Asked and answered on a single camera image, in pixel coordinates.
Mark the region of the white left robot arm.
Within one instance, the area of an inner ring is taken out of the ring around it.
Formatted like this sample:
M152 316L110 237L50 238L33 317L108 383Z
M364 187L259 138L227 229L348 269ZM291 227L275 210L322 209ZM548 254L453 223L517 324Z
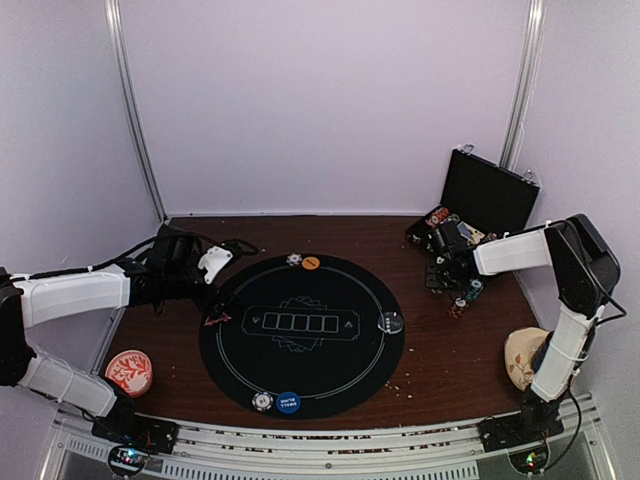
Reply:
M1 384L25 387L104 418L123 444L137 442L144 424L132 399L114 382L90 375L29 345L28 328L62 317L189 299L206 316L228 304L217 275L240 257L228 245L206 251L187 244L150 248L104 266L68 272L1 276Z

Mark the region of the red triangular all-in marker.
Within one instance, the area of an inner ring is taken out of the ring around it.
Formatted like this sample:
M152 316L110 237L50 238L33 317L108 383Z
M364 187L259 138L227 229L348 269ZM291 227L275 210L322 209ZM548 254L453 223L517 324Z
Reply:
M231 320L231 316L226 312L219 312L213 315L205 315L203 320L203 327L213 327L215 325L224 324Z

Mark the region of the blue white chip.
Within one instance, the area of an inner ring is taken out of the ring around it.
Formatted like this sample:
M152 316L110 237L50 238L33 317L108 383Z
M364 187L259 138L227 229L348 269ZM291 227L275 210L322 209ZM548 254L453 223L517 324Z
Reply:
M299 266L303 261L303 256L299 253L291 253L286 258L286 263L289 266Z
M270 410L274 404L273 396L266 391L257 392L251 401L252 407L258 412Z

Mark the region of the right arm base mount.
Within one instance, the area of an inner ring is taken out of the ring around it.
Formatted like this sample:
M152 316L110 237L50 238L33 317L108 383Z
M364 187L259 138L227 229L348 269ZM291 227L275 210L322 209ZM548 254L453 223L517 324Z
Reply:
M549 438L564 432L558 410L558 401L531 400L518 413L486 417L478 424L484 451L509 450L517 472L541 474L551 460Z

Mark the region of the blue small blind button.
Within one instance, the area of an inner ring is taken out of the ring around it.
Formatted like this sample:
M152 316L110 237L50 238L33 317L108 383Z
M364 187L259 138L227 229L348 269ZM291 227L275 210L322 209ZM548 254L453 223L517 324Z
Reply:
M286 391L277 397L275 405L280 413L292 415L300 409L301 399L297 393Z

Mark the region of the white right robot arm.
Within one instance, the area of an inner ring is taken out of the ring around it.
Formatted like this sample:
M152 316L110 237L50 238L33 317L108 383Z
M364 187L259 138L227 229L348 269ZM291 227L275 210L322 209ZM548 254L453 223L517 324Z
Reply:
M562 397L588 357L597 327L607 321L606 307L616 304L613 292L621 278L619 261L589 217L578 213L476 245L445 222L427 243L435 258L427 263L425 286L455 292L468 303L491 277L546 272L556 289L558 317L527 390L545 404Z

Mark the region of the clear round dealer button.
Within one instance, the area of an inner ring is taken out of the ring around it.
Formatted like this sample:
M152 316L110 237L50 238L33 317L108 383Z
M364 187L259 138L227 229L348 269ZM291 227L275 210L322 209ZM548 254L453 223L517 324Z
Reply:
M377 326L385 334L399 334L404 329L404 319L398 312L383 312L378 318Z

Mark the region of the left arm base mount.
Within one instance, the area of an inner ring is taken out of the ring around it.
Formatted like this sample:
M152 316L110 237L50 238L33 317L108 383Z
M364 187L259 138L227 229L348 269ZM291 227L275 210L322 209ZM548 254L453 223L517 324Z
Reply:
M118 397L104 417L82 413L93 424L93 436L115 443L107 454L107 466L116 477L130 479L142 472L153 455L173 452L178 424L138 415L130 397Z

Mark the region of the yellow big blind button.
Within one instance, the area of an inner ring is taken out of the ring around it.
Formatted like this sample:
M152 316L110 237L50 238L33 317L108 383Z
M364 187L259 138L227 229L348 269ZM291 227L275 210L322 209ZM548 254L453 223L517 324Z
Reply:
M313 271L320 267L320 259L315 256L306 256L301 261L301 266L305 270Z

